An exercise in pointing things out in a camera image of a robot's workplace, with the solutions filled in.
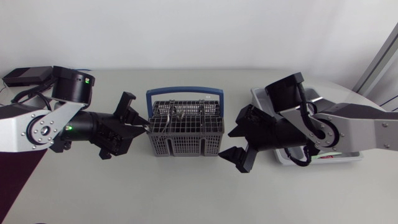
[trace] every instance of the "white wall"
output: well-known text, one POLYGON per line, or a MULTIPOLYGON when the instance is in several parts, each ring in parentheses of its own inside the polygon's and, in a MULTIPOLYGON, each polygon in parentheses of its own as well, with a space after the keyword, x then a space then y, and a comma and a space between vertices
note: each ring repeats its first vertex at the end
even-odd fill
POLYGON ((396 0, 2 0, 0 76, 16 67, 281 68, 351 88, 396 0))

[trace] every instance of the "metal frame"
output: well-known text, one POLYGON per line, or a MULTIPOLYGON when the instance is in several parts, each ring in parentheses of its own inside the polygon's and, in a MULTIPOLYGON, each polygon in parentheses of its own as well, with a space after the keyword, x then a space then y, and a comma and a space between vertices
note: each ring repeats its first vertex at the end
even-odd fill
POLYGON ((353 91, 367 96, 398 56, 398 23, 392 30, 369 67, 354 86, 353 91))

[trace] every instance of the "black device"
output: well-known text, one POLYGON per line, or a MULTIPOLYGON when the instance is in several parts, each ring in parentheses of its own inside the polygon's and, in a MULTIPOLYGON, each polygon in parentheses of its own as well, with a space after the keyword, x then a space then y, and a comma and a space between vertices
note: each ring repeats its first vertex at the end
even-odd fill
POLYGON ((2 80, 9 87, 13 86, 29 86, 39 85, 49 79, 52 76, 52 67, 27 67, 27 68, 16 68, 12 72, 8 73, 2 80))

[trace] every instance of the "plastic container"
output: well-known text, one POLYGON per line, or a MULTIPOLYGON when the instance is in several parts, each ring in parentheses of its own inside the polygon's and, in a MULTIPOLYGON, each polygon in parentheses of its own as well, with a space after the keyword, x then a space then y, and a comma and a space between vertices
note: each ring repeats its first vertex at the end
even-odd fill
MULTIPOLYGON (((267 96, 267 93, 265 89, 263 88, 252 88, 251 89, 252 93, 252 104, 259 108, 260 110, 263 110, 267 114, 271 116, 275 116, 276 118, 281 118, 281 116, 275 114, 273 108, 272 108, 272 103, 270 98, 267 96)), ((329 108, 330 106, 334 105, 334 102, 328 101, 324 98, 322 98, 314 89, 311 88, 306 88, 305 89, 305 96, 308 100, 313 101, 316 106, 318 111, 322 111, 324 109, 329 108)), ((302 147, 291 147, 289 148, 289 151, 292 156, 294 156, 297 159, 304 159, 304 153, 302 151, 302 147)), ((289 165, 295 165, 288 157, 287 154, 283 149, 275 149, 275 156, 277 160, 285 166, 289 165)), ((348 153, 342 153, 340 155, 334 155, 333 157, 329 157, 326 159, 319 158, 319 159, 313 159, 311 164, 326 164, 326 163, 336 163, 336 162, 353 162, 353 161, 360 161, 363 159, 363 155, 360 152, 348 152, 348 153)))
POLYGON ((155 156, 217 156, 224 133, 224 93, 216 88, 178 86, 147 91, 148 136, 155 156), (215 100, 156 101, 166 93, 209 93, 215 100))

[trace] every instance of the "white tray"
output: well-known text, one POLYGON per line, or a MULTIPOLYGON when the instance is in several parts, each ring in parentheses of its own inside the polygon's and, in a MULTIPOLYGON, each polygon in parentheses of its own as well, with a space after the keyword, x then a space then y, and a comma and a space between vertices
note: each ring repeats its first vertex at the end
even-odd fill
MULTIPOLYGON (((279 115, 275 114, 274 110, 272 109, 272 103, 269 97, 266 94, 265 89, 263 88, 252 88, 251 93, 253 95, 252 103, 255 107, 259 108, 260 110, 266 112, 271 116, 275 116, 276 118, 281 118, 279 115)), ((307 99, 318 99, 315 104, 319 111, 328 108, 334 102, 328 101, 324 98, 321 98, 319 94, 310 88, 305 89, 305 94, 307 99)), ((302 147, 292 147, 289 148, 290 153, 297 159, 303 159, 304 153, 302 147)), ((288 157, 287 154, 283 149, 275 149, 275 156, 277 160, 285 166, 295 165, 288 157)), ((340 155, 333 156, 333 158, 327 159, 313 159, 311 164, 326 164, 326 163, 336 163, 336 162, 353 162, 353 161, 360 161, 363 159, 363 155, 360 152, 347 152, 342 153, 340 155)))

